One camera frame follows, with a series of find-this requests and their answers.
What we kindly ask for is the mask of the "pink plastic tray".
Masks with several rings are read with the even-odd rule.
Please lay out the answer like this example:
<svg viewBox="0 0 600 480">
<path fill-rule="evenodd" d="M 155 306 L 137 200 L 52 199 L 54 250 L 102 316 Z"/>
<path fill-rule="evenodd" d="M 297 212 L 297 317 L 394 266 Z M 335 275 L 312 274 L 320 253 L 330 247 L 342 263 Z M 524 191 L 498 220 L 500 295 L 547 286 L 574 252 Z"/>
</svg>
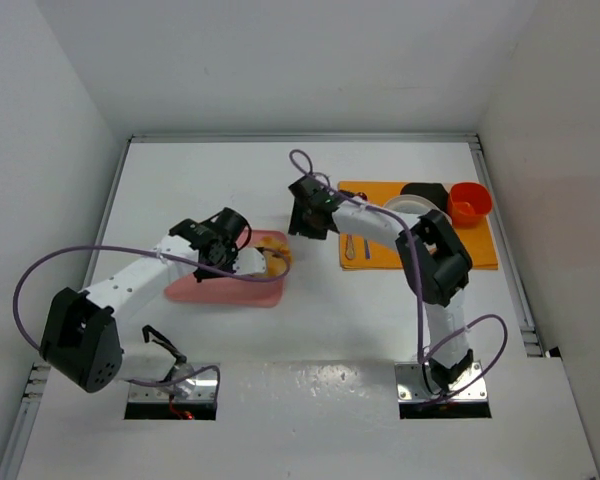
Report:
<svg viewBox="0 0 600 480">
<path fill-rule="evenodd" d="M 254 230 L 247 246 L 272 248 L 292 261 L 288 238 L 281 231 Z M 170 301 L 181 303 L 271 308 L 281 300 L 284 284 L 283 278 L 274 282 L 257 283 L 225 277 L 198 283 L 191 275 L 167 286 L 164 296 Z"/>
</svg>

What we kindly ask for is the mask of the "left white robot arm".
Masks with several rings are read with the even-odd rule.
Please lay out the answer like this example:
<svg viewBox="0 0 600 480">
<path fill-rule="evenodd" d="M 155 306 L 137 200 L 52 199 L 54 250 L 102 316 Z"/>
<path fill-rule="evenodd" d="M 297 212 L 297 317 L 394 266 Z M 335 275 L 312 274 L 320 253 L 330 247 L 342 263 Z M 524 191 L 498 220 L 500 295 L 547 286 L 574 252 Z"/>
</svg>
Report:
<svg viewBox="0 0 600 480">
<path fill-rule="evenodd" d="M 119 272 L 81 291 L 65 288 L 50 306 L 40 354 L 88 393 L 114 380 L 179 394 L 199 370 L 154 327 L 141 329 L 143 341 L 120 338 L 121 327 L 175 281 L 222 277 L 254 281 L 266 271 L 261 250 L 241 246 L 248 221 L 232 209 L 196 222 L 184 219 L 150 250 Z"/>
</svg>

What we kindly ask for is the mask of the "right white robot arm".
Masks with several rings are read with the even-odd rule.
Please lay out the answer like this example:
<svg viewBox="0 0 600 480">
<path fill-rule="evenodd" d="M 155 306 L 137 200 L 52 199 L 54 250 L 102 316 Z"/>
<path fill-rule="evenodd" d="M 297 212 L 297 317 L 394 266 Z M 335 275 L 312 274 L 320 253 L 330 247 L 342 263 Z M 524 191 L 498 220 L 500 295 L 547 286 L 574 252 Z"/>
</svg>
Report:
<svg viewBox="0 0 600 480">
<path fill-rule="evenodd" d="M 447 393 L 473 362 L 464 318 L 472 260 L 445 215 L 386 210 L 305 175 L 289 186 L 291 235 L 324 240 L 329 232 L 358 236 L 395 251 L 416 296 L 417 359 Z"/>
</svg>

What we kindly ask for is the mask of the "golden knotted bread roll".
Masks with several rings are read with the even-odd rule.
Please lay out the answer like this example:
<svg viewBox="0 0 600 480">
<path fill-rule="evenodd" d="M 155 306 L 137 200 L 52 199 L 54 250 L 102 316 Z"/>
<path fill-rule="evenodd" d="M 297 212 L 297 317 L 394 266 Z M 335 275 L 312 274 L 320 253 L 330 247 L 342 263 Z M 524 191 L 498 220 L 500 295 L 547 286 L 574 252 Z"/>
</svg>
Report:
<svg viewBox="0 0 600 480">
<path fill-rule="evenodd" d="M 259 277 L 279 277 L 293 263 L 288 244 L 277 237 L 264 236 L 255 243 L 255 247 L 262 251 L 266 260 L 266 270 L 264 273 L 259 274 Z"/>
</svg>

